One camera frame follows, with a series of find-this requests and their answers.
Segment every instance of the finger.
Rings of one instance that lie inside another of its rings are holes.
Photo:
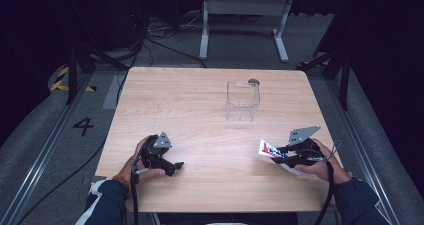
[[[147,138],[149,138],[149,136],[143,138],[140,142],[138,142],[137,147],[135,149],[135,154],[137,155],[138,152],[140,151],[141,147],[143,146],[143,144],[146,142]]]
[[[304,164],[297,164],[294,168],[304,173],[313,173],[313,168],[311,169],[311,166],[307,166]]]
[[[316,138],[312,138],[312,140],[318,145],[320,151],[322,152],[322,154],[324,154],[324,156],[329,157],[331,155],[330,149],[328,149],[328,147],[322,144],[322,142],[320,142]]]
[[[140,181],[148,180],[154,177],[164,176],[165,171],[163,169],[155,168],[149,169],[147,172],[140,175]]]

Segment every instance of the printed number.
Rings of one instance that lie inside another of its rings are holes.
[[[87,128],[93,128],[94,127],[94,125],[90,125],[90,121],[91,121],[91,118],[86,117],[86,118],[84,118],[83,120],[81,120],[80,122],[78,122],[74,125],[74,128],[84,128],[84,130],[82,131],[82,134],[81,134],[82,137],[85,136],[85,133],[87,132]]]

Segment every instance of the human hand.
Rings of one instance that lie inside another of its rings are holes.
[[[336,157],[331,155],[331,151],[326,146],[324,146],[319,140],[315,138],[312,138],[312,140],[319,146],[322,154],[325,157],[330,158],[328,161],[331,163],[334,169],[334,185],[350,181],[352,178],[340,166],[339,161],[337,161]],[[328,182],[328,168],[325,162],[316,162],[311,166],[298,164],[295,166],[295,169],[304,173],[315,174],[320,179]]]
[[[128,159],[127,162],[125,162],[124,166],[122,167],[121,171],[118,173],[117,176],[122,176],[125,181],[129,184],[131,179],[131,170],[132,170],[132,164],[134,163],[134,160],[136,159],[141,147],[146,142],[148,137],[145,137],[143,140],[141,140],[135,149],[134,154]],[[142,161],[137,162],[137,168],[139,170],[145,168]],[[146,172],[139,175],[139,181],[140,183],[144,183],[146,180],[159,177],[165,175],[165,171],[163,169],[155,168],[155,169],[149,169]]]

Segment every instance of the clear plastic cup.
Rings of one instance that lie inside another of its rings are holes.
[[[227,120],[252,121],[260,103],[259,82],[227,83]]]

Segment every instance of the dark background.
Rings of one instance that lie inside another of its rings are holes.
[[[49,96],[47,81],[66,61],[70,25],[106,51],[134,43],[130,14],[178,24],[179,15],[201,9],[201,0],[60,1],[66,19],[51,0],[0,0],[0,145]],[[423,7],[423,0],[294,0],[292,6],[293,13],[337,13],[319,50],[349,48],[352,68],[421,194]]]

